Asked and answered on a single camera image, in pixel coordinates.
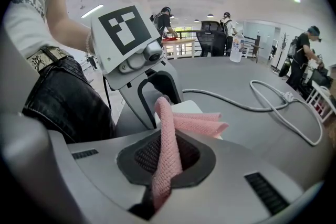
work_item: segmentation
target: white cable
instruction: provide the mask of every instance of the white cable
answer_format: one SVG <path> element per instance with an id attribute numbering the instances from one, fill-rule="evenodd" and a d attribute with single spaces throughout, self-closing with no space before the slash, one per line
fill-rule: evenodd
<path id="1" fill-rule="evenodd" d="M 253 85 L 253 83 L 257 83 L 257 84 L 261 84 L 261 85 L 264 85 L 266 87 L 268 87 L 269 89 L 271 89 L 272 91 L 274 91 L 275 93 L 277 93 L 283 100 L 284 100 L 284 104 L 283 105 L 280 105 L 280 106 L 277 106 L 277 107 L 274 107 L 268 100 L 265 96 L 263 96 Z M 236 101 L 233 101 L 227 97 L 224 97 L 222 95 L 219 95 L 219 94 L 216 94 L 216 93 L 213 93 L 213 92 L 209 92 L 209 91 L 204 91 L 204 90 L 197 90 L 197 89 L 186 89 L 186 90 L 183 90 L 184 93 L 187 93 L 187 92 L 194 92 L 194 93 L 201 93 L 201 94 L 206 94 L 206 95 L 210 95 L 210 96 L 213 96 L 215 98 L 218 98 L 218 99 L 221 99 L 225 102 L 228 102 L 230 104 L 233 104 L 239 108 L 242 108 L 244 110 L 248 110 L 248 111 L 253 111 L 253 112 L 271 112 L 271 111 L 274 111 L 276 113 L 276 115 L 284 122 L 285 125 L 287 125 L 287 127 L 289 127 L 290 129 L 292 129 L 294 132 L 296 132 L 298 135 L 300 135 L 308 144 L 310 144 L 311 146 L 316 146 L 320 143 L 321 139 L 322 139 L 322 135 L 323 135 L 323 127 L 322 127 L 322 123 L 321 121 L 319 120 L 319 117 L 317 115 L 317 112 L 314 110 L 313 107 L 310 107 L 308 104 L 306 104 L 305 102 L 297 99 L 297 98 L 294 98 L 293 97 L 293 94 L 291 92 L 286 92 L 286 93 L 283 93 L 281 91 L 279 91 L 278 89 L 272 87 L 271 85 L 267 84 L 267 83 L 264 83 L 262 81 L 259 81 L 259 80 L 252 80 L 250 82 L 250 86 L 252 88 L 252 90 L 254 92 L 256 92 L 260 97 L 262 97 L 265 102 L 269 105 L 269 108 L 252 108 L 250 106 L 247 106 L 247 105 L 243 105 L 243 104 L 240 104 Z M 306 137 L 299 129 L 297 129 L 293 124 L 291 124 L 289 121 L 287 121 L 279 112 L 278 110 L 280 109 L 283 109 L 285 107 L 287 107 L 290 103 L 294 103 L 294 102 L 300 102 L 302 103 L 303 105 L 305 105 L 306 107 L 309 108 L 310 111 L 313 112 L 313 115 L 315 116 L 318 124 L 319 124 L 319 128 L 320 128 L 320 137 L 319 139 L 316 141 L 316 142 L 313 142 L 312 140 L 310 140 L 308 137 Z"/>

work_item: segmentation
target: air vent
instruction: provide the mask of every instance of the air vent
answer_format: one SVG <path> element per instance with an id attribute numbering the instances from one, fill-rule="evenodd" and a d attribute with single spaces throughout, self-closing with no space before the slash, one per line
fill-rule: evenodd
<path id="1" fill-rule="evenodd" d="M 89 157 L 95 154 L 98 154 L 98 151 L 88 150 L 88 151 L 81 151 L 81 152 L 73 153 L 72 156 L 74 159 L 82 159 L 82 158 L 86 158 L 86 157 Z"/>
<path id="2" fill-rule="evenodd" d="M 272 215 L 289 205 L 260 173 L 250 174 L 245 178 Z"/>

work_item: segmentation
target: belt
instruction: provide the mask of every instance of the belt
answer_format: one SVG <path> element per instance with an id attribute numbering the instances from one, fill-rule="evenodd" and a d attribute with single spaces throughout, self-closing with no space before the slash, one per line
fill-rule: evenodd
<path id="1" fill-rule="evenodd" d="M 70 54 L 61 48 L 44 46 L 30 56 L 27 61 L 37 72 L 40 72 L 50 64 L 67 56 L 70 56 Z"/>

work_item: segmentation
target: camera lens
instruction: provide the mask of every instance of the camera lens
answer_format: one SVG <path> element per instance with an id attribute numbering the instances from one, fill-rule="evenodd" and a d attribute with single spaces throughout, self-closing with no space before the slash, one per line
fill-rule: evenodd
<path id="1" fill-rule="evenodd" d="M 160 58 L 160 54 L 153 54 L 153 55 L 149 58 L 149 60 L 150 60 L 151 62 L 154 62 L 154 61 L 157 61 L 159 58 Z"/>

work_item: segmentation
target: pink cloth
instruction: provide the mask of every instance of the pink cloth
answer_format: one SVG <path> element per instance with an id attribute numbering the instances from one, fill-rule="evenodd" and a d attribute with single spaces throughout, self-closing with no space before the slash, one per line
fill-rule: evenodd
<path id="1" fill-rule="evenodd" d="M 175 129 L 219 137 L 228 124 L 218 122 L 221 118 L 220 113 L 173 113 L 164 97 L 156 101 L 155 111 L 161 120 L 161 152 L 157 170 L 153 176 L 152 191 L 155 210 L 159 210 L 170 195 L 171 179 L 182 173 Z"/>

